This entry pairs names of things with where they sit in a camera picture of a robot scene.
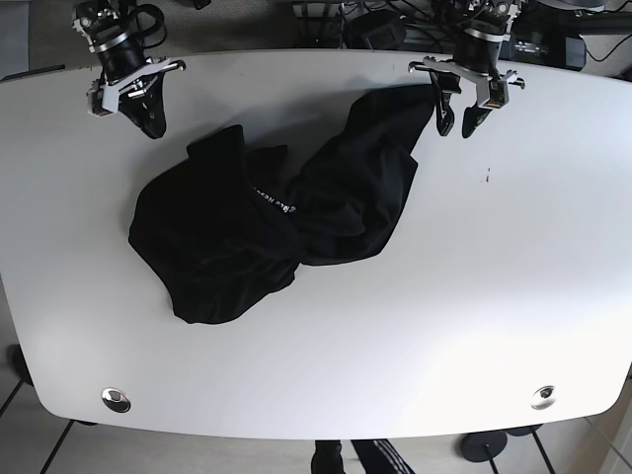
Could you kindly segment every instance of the black pants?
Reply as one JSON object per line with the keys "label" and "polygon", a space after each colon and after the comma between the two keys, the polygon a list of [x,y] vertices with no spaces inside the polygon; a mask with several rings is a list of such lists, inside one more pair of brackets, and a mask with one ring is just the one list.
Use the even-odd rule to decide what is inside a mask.
{"label": "black pants", "polygon": [[[388,439],[352,441],[366,474],[415,474]],[[345,474],[339,441],[316,441],[312,474]]]}

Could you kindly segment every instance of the white table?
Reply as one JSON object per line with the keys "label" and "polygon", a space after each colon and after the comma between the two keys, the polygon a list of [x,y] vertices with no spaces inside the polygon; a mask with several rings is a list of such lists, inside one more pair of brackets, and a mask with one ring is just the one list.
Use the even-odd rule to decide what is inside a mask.
{"label": "white table", "polygon": [[[187,325],[126,241],[135,199],[232,123],[311,154],[367,88],[423,83],[419,56],[190,57],[168,131],[86,114],[98,70],[0,84],[0,271],[39,398],[55,415],[198,435],[467,433],[592,415],[632,360],[632,86],[518,66],[524,91],[468,140],[435,119],[377,257],[301,267],[238,320]],[[557,402],[531,407],[540,387]],[[102,390],[131,400],[110,411]]]}

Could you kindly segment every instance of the metal grommet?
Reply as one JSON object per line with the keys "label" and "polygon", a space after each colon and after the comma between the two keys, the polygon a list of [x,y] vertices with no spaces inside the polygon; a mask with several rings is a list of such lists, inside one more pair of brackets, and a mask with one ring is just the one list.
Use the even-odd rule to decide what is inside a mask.
{"label": "metal grommet", "polygon": [[106,388],[101,392],[101,399],[113,412],[125,413],[131,408],[129,399],[117,388]]}
{"label": "metal grommet", "polygon": [[537,390],[531,396],[531,407],[534,410],[544,410],[545,408],[549,408],[556,401],[557,396],[555,394],[555,387],[547,385],[546,387],[542,387]]}

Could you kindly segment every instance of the black equipment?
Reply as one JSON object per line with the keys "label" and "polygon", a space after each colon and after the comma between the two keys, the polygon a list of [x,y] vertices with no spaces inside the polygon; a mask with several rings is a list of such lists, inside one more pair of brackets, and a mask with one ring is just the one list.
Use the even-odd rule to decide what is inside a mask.
{"label": "black equipment", "polygon": [[[139,16],[153,19],[140,28]],[[121,111],[149,138],[165,134],[167,123],[162,102],[162,83],[168,71],[185,70],[184,61],[168,57],[145,57],[144,50],[162,43],[167,31],[162,11],[153,5],[117,6],[108,0],[89,0],[74,7],[73,28],[87,40],[90,52],[103,66],[101,77],[88,91],[88,110],[95,116]],[[162,31],[163,39],[146,45],[145,40]]]}
{"label": "black equipment", "polygon": [[[600,15],[584,10],[602,7],[606,0],[564,1],[566,7],[574,10],[540,5],[538,0],[432,1],[434,22],[454,40],[452,58],[436,60],[426,56],[422,61],[411,62],[409,70],[430,73],[440,135],[448,135],[454,125],[450,97],[460,94],[461,78],[476,86],[476,102],[463,116],[464,138],[471,136],[491,111],[509,102],[510,85],[524,88],[525,83],[516,71],[499,72],[499,57],[580,70],[587,53],[580,35],[632,34],[632,14]],[[208,2],[195,0],[195,5],[202,8]],[[401,15],[405,12],[397,7],[392,8],[400,15],[367,8],[367,15],[348,22],[342,13],[348,47],[401,46],[406,37],[401,20],[407,15]],[[141,16],[153,19],[153,24],[140,28]],[[75,7],[73,27],[88,40],[90,51],[98,55],[103,66],[101,77],[88,91],[89,111],[96,116],[121,111],[150,138],[163,136],[167,126],[162,102],[164,75],[171,70],[184,70],[185,63],[171,62],[167,57],[156,60],[144,54],[166,37],[160,9],[136,5],[135,0],[88,0]],[[163,32],[160,42],[145,44],[147,38],[160,32]]]}
{"label": "black equipment", "polygon": [[425,57],[411,62],[411,71],[430,72],[435,89],[436,128],[446,136],[454,125],[450,96],[460,94],[459,81],[476,85],[476,103],[465,110],[462,135],[469,137],[494,109],[510,99],[509,85],[524,88],[516,71],[501,74],[496,68],[501,46],[509,37],[512,23],[520,13],[522,0],[466,0],[465,3],[437,3],[434,15],[440,24],[457,27],[452,59],[437,61]]}

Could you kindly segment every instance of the metal bracket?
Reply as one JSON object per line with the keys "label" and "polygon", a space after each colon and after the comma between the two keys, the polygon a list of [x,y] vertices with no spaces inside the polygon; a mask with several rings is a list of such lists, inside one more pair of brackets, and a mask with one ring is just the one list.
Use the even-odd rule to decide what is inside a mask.
{"label": "metal bracket", "polygon": [[98,84],[88,91],[88,109],[91,113],[93,111],[102,111],[96,115],[107,115],[108,113],[115,114],[119,111],[119,96],[122,94],[128,94],[130,97],[142,96],[146,90],[151,86],[151,79],[145,84],[141,77],[156,76],[161,72],[175,71],[180,69],[184,71],[187,68],[185,61],[169,62],[168,57],[159,59],[156,62],[148,62],[146,65],[137,69],[127,77],[120,79],[113,84]]}

